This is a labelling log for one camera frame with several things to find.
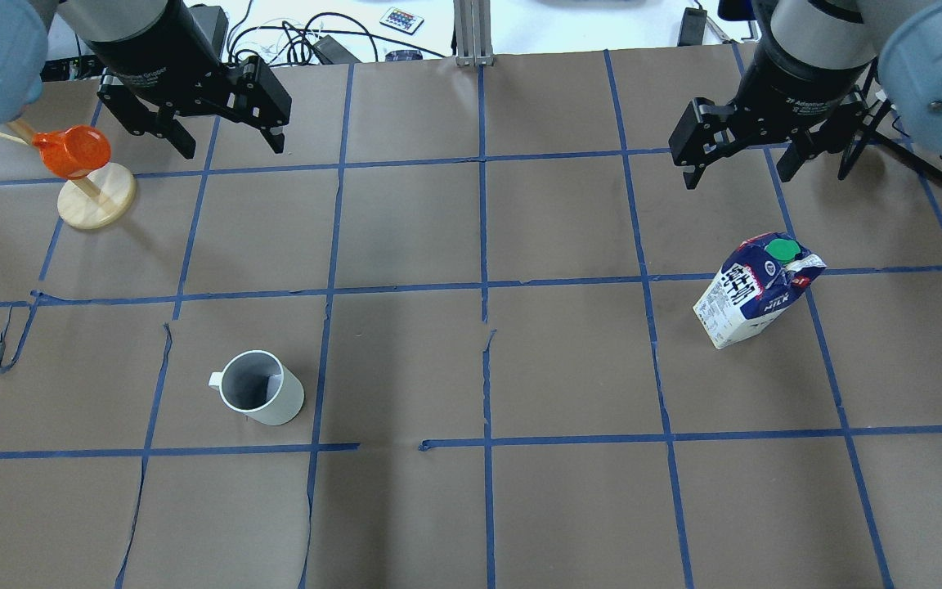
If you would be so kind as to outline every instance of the table surface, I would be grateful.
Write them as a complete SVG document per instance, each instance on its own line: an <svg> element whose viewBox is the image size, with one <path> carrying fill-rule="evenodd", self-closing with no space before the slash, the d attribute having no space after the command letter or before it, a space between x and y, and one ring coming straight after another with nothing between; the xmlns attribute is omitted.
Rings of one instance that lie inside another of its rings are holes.
<svg viewBox="0 0 942 589"><path fill-rule="evenodd" d="M50 83L29 122L139 192L71 230L0 139L0 587L942 587L942 187L777 145L686 191L666 138L750 51L277 70L285 153L184 119L193 160ZM767 231L830 268L714 350ZM207 387L247 349L287 425Z"/></svg>

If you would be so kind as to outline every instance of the orange cup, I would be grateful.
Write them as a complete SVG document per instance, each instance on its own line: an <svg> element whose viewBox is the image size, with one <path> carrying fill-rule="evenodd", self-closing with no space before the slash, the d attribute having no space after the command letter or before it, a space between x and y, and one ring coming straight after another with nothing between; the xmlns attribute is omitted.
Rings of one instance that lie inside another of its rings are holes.
<svg viewBox="0 0 942 589"><path fill-rule="evenodd" d="M69 180L85 178L111 160L108 137L88 124L78 124L65 131L36 133L31 145L38 148L42 163L50 172Z"/></svg>

